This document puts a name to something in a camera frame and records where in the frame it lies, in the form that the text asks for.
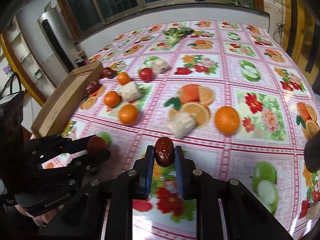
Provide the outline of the left hand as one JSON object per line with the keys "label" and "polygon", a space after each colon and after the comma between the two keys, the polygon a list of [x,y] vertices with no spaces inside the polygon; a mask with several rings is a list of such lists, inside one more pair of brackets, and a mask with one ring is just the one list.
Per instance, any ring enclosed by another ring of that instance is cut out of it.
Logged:
{"label": "left hand", "polygon": [[23,215],[30,217],[34,220],[34,222],[38,225],[48,224],[58,213],[59,209],[54,208],[53,210],[48,211],[47,213],[41,214],[39,216],[32,216],[27,213],[20,205],[15,205],[15,208]]}

